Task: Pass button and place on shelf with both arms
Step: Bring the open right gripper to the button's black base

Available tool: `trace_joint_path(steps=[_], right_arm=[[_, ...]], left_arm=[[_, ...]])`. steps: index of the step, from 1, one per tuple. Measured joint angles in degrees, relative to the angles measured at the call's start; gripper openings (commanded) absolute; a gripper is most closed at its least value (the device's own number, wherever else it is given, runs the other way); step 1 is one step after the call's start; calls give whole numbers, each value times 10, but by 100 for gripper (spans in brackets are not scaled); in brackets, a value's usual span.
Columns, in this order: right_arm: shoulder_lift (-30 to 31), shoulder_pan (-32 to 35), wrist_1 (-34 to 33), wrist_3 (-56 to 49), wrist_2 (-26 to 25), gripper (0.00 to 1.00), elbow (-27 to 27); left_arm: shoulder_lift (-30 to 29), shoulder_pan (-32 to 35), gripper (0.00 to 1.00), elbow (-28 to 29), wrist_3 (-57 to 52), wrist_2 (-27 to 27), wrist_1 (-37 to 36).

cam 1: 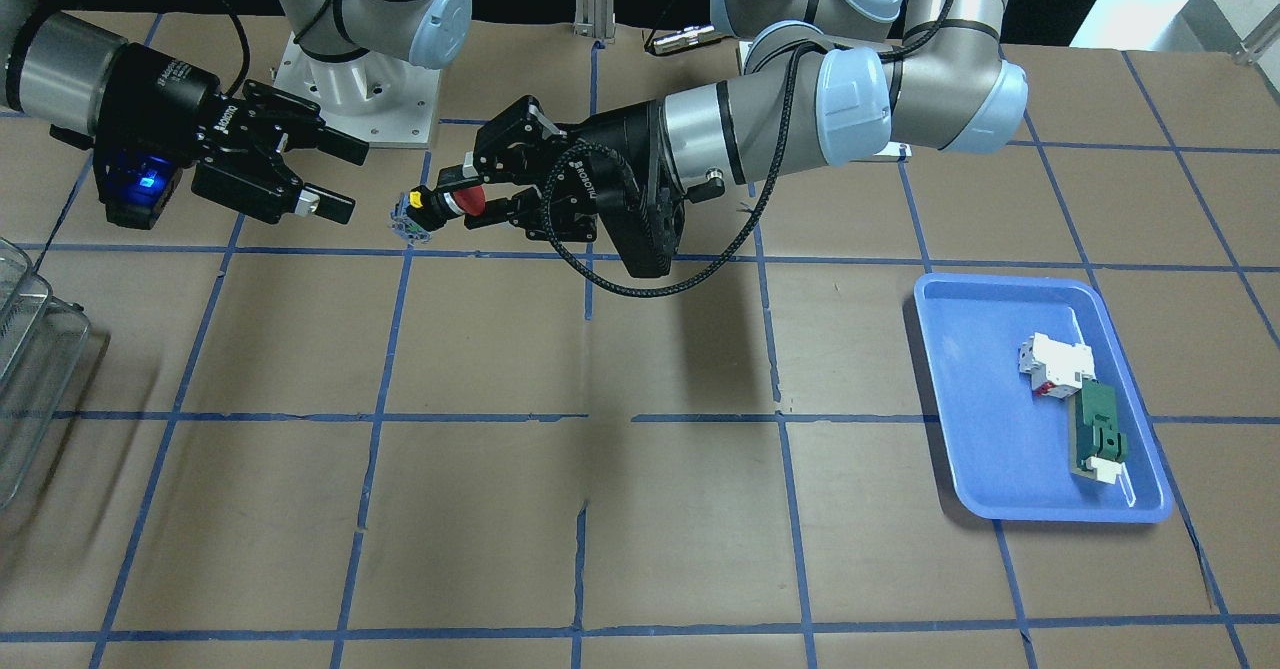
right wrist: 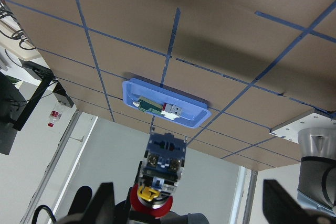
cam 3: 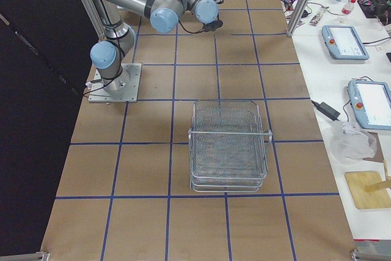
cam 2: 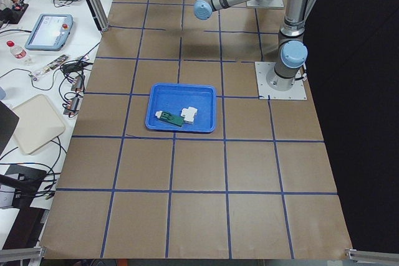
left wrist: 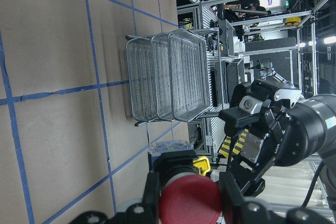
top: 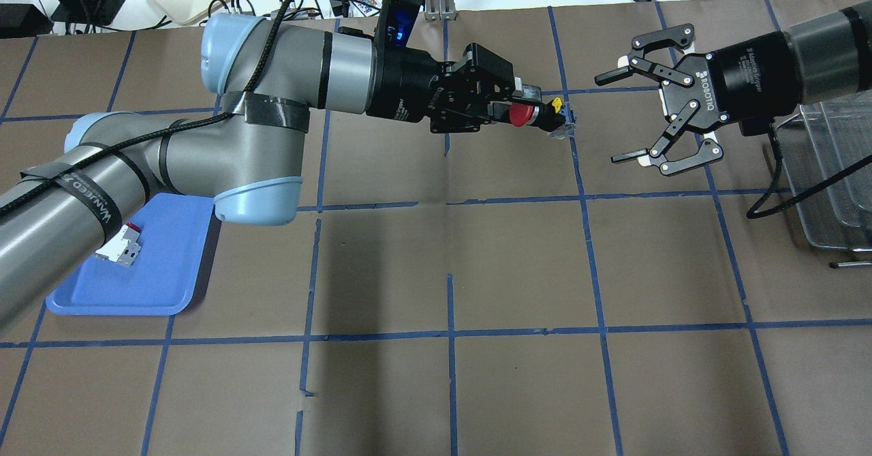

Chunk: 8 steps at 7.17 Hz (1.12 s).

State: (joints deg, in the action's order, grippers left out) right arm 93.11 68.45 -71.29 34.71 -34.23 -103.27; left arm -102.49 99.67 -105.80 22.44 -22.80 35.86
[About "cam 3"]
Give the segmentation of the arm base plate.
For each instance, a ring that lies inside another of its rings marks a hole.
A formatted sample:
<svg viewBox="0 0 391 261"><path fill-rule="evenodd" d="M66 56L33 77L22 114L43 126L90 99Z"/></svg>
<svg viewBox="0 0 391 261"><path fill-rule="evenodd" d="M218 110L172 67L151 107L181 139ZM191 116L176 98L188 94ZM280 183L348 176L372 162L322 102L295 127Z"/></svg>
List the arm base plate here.
<svg viewBox="0 0 391 261"><path fill-rule="evenodd" d="M90 103L123 103L137 102L139 83L141 78L142 64L122 64L122 74L116 78L107 87L102 88L101 76L98 70L95 70L91 93L87 94Z"/></svg>

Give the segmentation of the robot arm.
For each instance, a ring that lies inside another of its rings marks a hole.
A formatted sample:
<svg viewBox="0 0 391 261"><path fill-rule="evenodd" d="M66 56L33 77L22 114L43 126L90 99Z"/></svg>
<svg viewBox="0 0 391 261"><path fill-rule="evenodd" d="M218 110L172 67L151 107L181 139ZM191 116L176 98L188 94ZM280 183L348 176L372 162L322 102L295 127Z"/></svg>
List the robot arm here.
<svg viewBox="0 0 391 261"><path fill-rule="evenodd" d="M215 31L223 25L218 3L223 0L81 0L102 41L90 50L99 79L88 83L84 96L94 102L136 101L141 65L124 64L123 58L136 42L134 29L119 13L125 9L146 18L161 34L180 24L191 12L203 24L200 32Z"/></svg>

